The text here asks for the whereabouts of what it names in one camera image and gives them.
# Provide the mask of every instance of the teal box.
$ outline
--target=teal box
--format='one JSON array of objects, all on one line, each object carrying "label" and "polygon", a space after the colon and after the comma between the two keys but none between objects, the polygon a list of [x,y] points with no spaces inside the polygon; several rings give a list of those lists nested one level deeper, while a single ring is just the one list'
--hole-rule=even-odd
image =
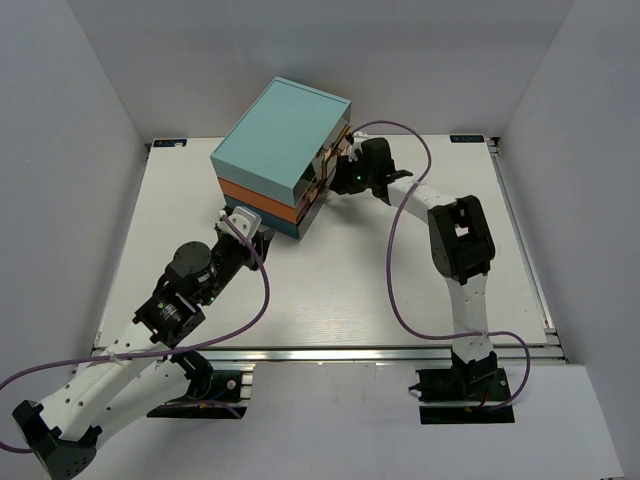
[{"label": "teal box", "polygon": [[211,154],[216,174],[295,207],[348,125],[351,102],[275,78]]}]

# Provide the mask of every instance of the box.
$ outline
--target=box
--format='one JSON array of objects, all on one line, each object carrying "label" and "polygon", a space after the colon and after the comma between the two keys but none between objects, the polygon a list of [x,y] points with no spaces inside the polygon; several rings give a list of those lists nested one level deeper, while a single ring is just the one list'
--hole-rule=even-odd
[{"label": "box", "polygon": [[227,204],[301,238],[325,197],[350,113],[347,99],[274,79],[211,154]]}]

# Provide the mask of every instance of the cable tie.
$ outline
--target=cable tie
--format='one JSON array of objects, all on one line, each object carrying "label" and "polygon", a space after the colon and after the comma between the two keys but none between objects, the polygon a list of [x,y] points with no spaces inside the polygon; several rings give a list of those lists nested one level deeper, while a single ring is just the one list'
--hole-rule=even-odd
[{"label": "cable tie", "polygon": [[[111,363],[115,363],[116,365],[118,365],[119,367],[122,368],[126,368],[126,365],[124,364],[124,362],[122,360],[120,360],[116,355],[118,355],[116,352],[114,352],[113,350],[109,349],[109,348],[105,348],[104,349],[104,353],[109,357],[109,362]],[[136,374],[136,378],[139,380],[142,378],[142,375],[140,375],[139,373]]]}]

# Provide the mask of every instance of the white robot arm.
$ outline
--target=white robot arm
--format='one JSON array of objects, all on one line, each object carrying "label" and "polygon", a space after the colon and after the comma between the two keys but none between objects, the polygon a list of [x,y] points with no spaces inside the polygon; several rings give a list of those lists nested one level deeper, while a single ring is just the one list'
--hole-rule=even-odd
[{"label": "white robot arm", "polygon": [[[400,207],[415,179],[395,169],[389,143],[359,133],[349,140],[352,149],[338,158],[330,189],[338,194],[371,189],[376,198]],[[428,225],[431,256],[449,288],[454,333],[487,332],[485,291],[495,246],[480,201],[474,196],[456,199],[420,184],[404,208]],[[454,338],[452,362],[461,396],[474,390],[469,388],[474,384],[491,381],[497,371],[497,357],[486,335]]]},{"label": "white robot arm", "polygon": [[[229,220],[264,260],[273,231],[258,231],[261,218],[243,207]],[[57,392],[14,410],[25,440],[53,480],[77,476],[119,430],[184,396],[192,382],[211,379],[211,365],[195,351],[176,352],[141,374],[157,359],[154,352],[175,349],[204,321],[200,306],[211,305],[243,266],[258,268],[226,223],[219,222],[216,230],[213,249],[189,242],[176,251],[151,298],[105,350],[112,361],[89,364]]]}]

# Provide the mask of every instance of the white platform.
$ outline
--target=white platform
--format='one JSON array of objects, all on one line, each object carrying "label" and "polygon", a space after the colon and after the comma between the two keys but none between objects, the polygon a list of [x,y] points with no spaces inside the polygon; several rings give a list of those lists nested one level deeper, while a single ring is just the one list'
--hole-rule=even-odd
[{"label": "white platform", "polygon": [[[523,367],[508,367],[509,382]],[[240,420],[141,419],[92,480],[598,480],[622,476],[581,366],[533,368],[515,424],[420,425],[410,365],[259,364]]]},{"label": "white platform", "polygon": [[[410,136],[387,136],[397,168],[418,174],[426,158]],[[544,320],[509,220],[485,144],[452,144],[425,137],[434,167],[428,183],[452,196],[476,195],[496,244],[487,286],[491,330],[512,330],[530,344],[545,343]],[[189,139],[186,147],[151,150],[98,345],[109,345],[150,296],[175,250],[191,240],[213,246],[213,225],[224,205],[209,154],[220,139]],[[386,294],[384,255],[395,210],[370,193],[332,194],[302,241],[274,238],[266,262],[272,286],[267,314],[229,340],[237,347],[412,346],[426,342],[396,322]],[[452,331],[449,295],[432,264],[426,225],[400,220],[393,258],[399,306],[416,329]],[[249,321],[263,300],[261,276],[243,269],[188,339],[201,342]],[[512,343],[496,338],[496,343]]]}]

